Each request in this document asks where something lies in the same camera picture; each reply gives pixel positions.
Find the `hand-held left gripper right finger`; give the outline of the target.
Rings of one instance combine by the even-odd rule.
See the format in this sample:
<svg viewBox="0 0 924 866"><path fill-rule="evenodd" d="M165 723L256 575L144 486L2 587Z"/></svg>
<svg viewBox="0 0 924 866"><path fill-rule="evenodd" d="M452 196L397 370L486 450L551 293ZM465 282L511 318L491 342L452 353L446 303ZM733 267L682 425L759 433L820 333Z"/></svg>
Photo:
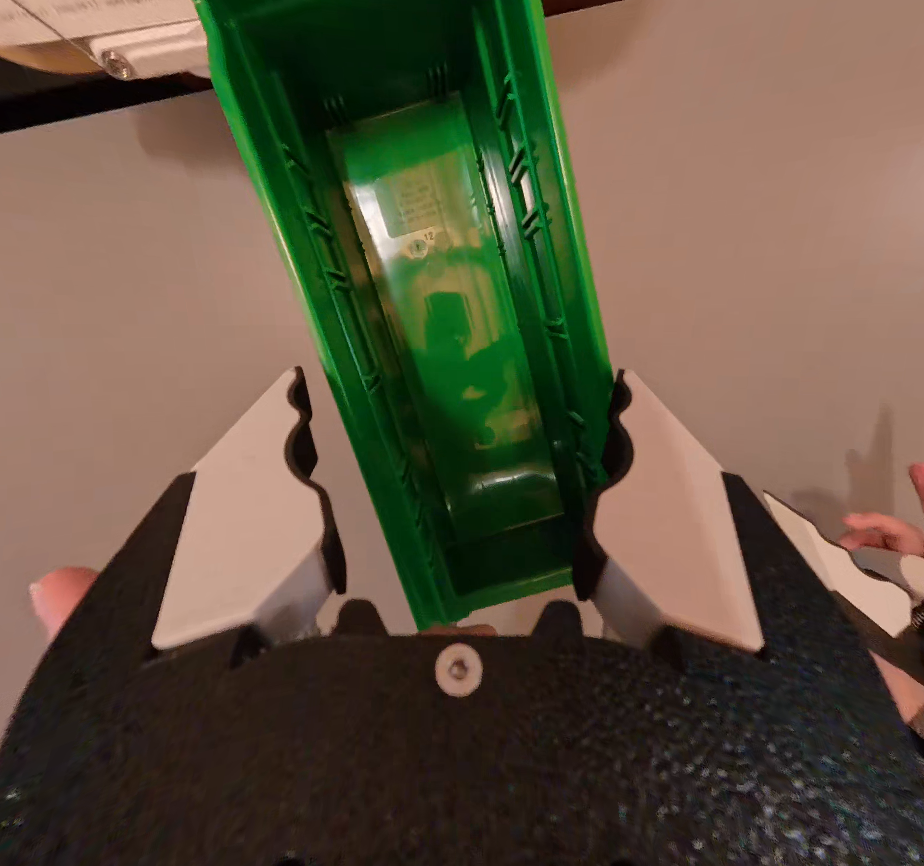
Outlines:
<svg viewBox="0 0 924 866"><path fill-rule="evenodd" d="M632 371L616 376L606 418L604 482L574 554L577 597L635 647L671 627L759 652L720 463Z"/></svg>

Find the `person's right forearm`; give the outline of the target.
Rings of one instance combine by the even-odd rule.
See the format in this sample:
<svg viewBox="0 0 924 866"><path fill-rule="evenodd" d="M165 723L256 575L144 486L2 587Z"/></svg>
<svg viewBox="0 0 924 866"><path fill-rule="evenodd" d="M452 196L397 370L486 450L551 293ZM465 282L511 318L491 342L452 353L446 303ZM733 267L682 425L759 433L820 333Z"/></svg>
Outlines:
<svg viewBox="0 0 924 866"><path fill-rule="evenodd" d="M923 684L879 654L872 652L872 658L903 722L918 737L923 738Z"/></svg>

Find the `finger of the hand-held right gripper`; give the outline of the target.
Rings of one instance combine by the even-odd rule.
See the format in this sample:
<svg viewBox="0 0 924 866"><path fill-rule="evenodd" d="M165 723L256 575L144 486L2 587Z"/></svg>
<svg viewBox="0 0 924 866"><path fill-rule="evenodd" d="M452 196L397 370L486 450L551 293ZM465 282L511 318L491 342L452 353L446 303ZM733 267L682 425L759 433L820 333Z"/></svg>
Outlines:
<svg viewBox="0 0 924 866"><path fill-rule="evenodd" d="M801 513L768 491L763 500L826 589L856 610L874 633L914 643L918 637L918 557L903 554L858 563Z"/></svg>

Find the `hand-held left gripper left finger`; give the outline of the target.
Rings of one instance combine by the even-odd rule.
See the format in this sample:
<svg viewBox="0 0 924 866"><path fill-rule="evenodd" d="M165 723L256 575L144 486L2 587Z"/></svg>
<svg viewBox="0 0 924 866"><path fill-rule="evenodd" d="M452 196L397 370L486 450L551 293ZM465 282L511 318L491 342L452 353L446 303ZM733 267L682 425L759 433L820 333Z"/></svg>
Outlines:
<svg viewBox="0 0 924 866"><path fill-rule="evenodd" d="M193 468L153 646L253 627L270 643L314 635L346 592L344 549L318 454L304 372L288 369Z"/></svg>

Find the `person's right hand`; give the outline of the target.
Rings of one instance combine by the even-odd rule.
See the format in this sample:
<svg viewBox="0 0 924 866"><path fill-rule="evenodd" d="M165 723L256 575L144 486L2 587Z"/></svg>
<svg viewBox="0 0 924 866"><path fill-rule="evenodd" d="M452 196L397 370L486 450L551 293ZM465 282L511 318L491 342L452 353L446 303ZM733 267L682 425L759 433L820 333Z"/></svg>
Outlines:
<svg viewBox="0 0 924 866"><path fill-rule="evenodd" d="M876 548L899 556L923 557L923 529L883 513L853 513L843 518L839 545L850 551Z"/></svg>

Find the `green plastic bin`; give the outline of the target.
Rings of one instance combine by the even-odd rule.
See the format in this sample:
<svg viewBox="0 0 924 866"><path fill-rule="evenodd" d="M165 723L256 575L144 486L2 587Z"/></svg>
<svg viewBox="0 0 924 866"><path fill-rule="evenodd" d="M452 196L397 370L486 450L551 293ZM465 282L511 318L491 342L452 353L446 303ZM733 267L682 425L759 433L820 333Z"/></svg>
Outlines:
<svg viewBox="0 0 924 866"><path fill-rule="evenodd" d="M418 629L561 588L615 378L540 0L191 0Z"/></svg>

